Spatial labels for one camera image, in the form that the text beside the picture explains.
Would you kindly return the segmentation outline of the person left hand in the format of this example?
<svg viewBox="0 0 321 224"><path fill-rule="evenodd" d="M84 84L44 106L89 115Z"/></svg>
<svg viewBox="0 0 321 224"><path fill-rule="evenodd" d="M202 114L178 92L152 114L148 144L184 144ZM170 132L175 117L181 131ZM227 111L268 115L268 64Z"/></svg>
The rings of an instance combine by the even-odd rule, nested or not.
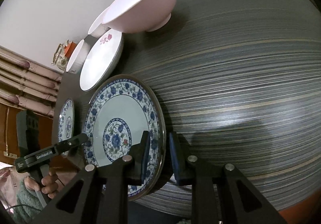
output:
<svg viewBox="0 0 321 224"><path fill-rule="evenodd" d="M42 188L40 185L33 180L31 177L27 176L24 179L25 187L31 191L41 191L43 194L47 195L50 199L56 197L58 193L58 175L54 168L50 168L48 175L41 180Z"/></svg>

